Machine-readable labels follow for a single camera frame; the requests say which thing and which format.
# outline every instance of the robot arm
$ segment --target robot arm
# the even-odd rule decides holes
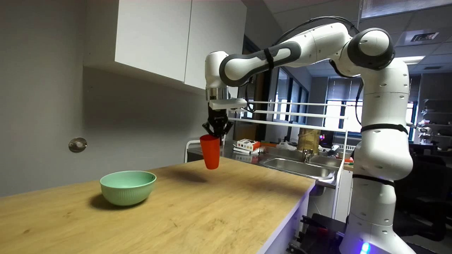
[[[360,74],[364,84],[362,142],[353,168],[353,197],[340,252],[387,254],[414,251],[393,231],[396,192],[393,182],[412,168],[405,110],[408,67],[394,59],[386,31],[371,28],[350,36],[340,22],[307,29],[278,45],[251,55],[213,52],[206,58],[209,118],[203,127],[223,137],[232,127],[227,110],[246,105],[227,98],[226,86],[240,86],[274,66],[299,67],[329,59],[342,76]]]
[[[304,31],[278,45],[250,55],[227,55],[223,50],[212,52],[206,58],[206,98],[209,103],[209,120],[203,124],[206,131],[223,137],[232,127],[227,110],[246,105],[243,98],[226,98],[226,86],[244,84],[253,74],[273,69],[274,66],[301,67],[331,59],[339,72],[340,62],[345,76],[356,74],[356,66],[369,69],[386,67],[393,56],[390,39],[381,29],[371,31],[369,38],[356,35],[352,38],[340,22],[326,24]],[[363,39],[373,39],[370,46],[360,48]]]

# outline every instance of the cabinet door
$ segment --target cabinet door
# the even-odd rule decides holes
[[[114,60],[184,80],[191,0],[119,0]]]
[[[205,58],[213,50],[242,53],[246,7],[240,0],[194,0],[185,83],[205,89]]]

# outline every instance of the wooden table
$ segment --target wooden table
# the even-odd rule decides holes
[[[277,252],[314,180],[222,158],[153,169],[151,196],[116,207],[97,182],[0,197],[0,252]]]

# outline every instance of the countertop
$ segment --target countertop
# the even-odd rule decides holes
[[[97,182],[0,197],[0,252],[260,252],[314,186],[227,158],[151,172],[151,196],[126,208]]]

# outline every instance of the white cabinet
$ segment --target white cabinet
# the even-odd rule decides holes
[[[205,89],[205,58],[213,50],[242,53],[246,7],[240,0],[194,0],[185,83]]]
[[[240,0],[88,0],[85,65],[205,87],[212,50],[242,52]]]

